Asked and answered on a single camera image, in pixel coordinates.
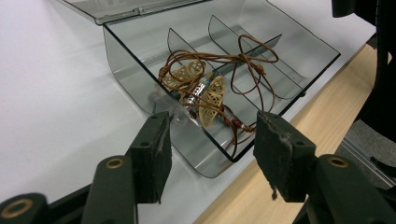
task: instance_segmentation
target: gray floor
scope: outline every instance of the gray floor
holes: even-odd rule
[[[369,162],[369,158],[374,156],[386,165],[396,166],[396,144],[361,120],[353,123],[335,154],[354,161],[376,187],[388,189],[396,183],[396,179],[384,176]]]

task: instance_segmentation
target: tangled cord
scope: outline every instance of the tangled cord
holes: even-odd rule
[[[273,55],[275,56],[274,60],[267,60],[264,58],[259,58],[259,57],[253,57],[253,56],[248,56],[244,53],[242,49],[242,41],[243,39],[249,39],[257,44],[259,44],[262,47],[267,48],[270,50]],[[261,110],[264,110],[264,100],[262,97],[262,91],[260,89],[260,83],[262,82],[262,79],[265,81],[267,84],[269,91],[272,93],[272,103],[268,111],[271,111],[274,107],[275,104],[275,92],[274,89],[271,85],[271,83],[268,81],[267,77],[265,76],[265,70],[264,67],[261,64],[257,64],[257,62],[261,63],[276,63],[279,58],[276,54],[276,52],[271,49],[271,47],[267,46],[266,44],[262,43],[261,41],[257,40],[251,35],[240,35],[238,37],[238,47],[240,50],[240,53],[238,55],[218,55],[218,54],[212,54],[212,53],[204,53],[204,52],[190,52],[186,50],[177,50],[172,52],[169,57],[166,60],[165,65],[160,69],[159,71],[159,80],[160,82],[167,88],[169,91],[178,91],[183,93],[183,97],[180,98],[180,103],[184,106],[196,106],[196,107],[206,107],[208,109],[211,109],[213,111],[216,111],[218,115],[223,117],[224,122],[228,125],[230,125],[233,129],[233,139],[230,141],[228,146],[225,148],[226,150],[233,145],[233,153],[232,153],[232,158],[234,157],[236,151],[237,151],[237,146],[245,141],[247,141],[256,131],[255,124],[256,122],[253,122],[249,125],[245,125],[242,123],[242,121],[233,113],[230,107],[228,107],[225,104],[222,104],[224,108],[226,108],[231,114],[233,115],[234,119],[230,119],[229,116],[224,112],[224,108],[218,105],[214,105],[212,102],[207,101],[200,95],[197,95],[194,93],[194,89],[196,86],[199,84],[200,80],[202,77],[205,76],[205,61],[208,62],[213,62],[213,63],[223,63],[223,64],[234,64],[233,66],[233,73],[231,76],[231,90],[233,93],[238,94],[238,95],[245,95],[248,94],[254,90],[256,90],[259,94],[260,97],[260,102],[261,102]],[[199,65],[193,69],[196,69],[198,72],[197,75],[192,78],[191,80],[185,80],[183,78],[177,77],[173,74],[172,67],[175,63],[179,63],[182,61],[186,60],[196,60],[198,61]],[[248,91],[239,91],[236,90],[233,82],[235,78],[235,73],[236,73],[236,68],[239,66],[240,63],[244,63],[247,65],[247,69],[250,73],[250,76],[254,82],[254,86],[248,90]],[[164,79],[166,76],[170,76],[174,80],[177,81],[176,85],[167,85],[164,82]],[[191,103],[186,103],[184,99],[186,97],[194,97],[195,99],[199,99],[200,102],[203,102],[204,104],[191,104]],[[238,142],[238,137],[242,133],[250,133],[248,137],[243,139],[242,141]]]

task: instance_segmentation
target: wooden surface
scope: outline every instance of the wooden surface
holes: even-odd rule
[[[333,154],[366,101],[375,80],[376,52],[364,46],[294,117],[291,124]],[[254,161],[195,221],[198,223],[292,223],[302,203],[285,203]]]

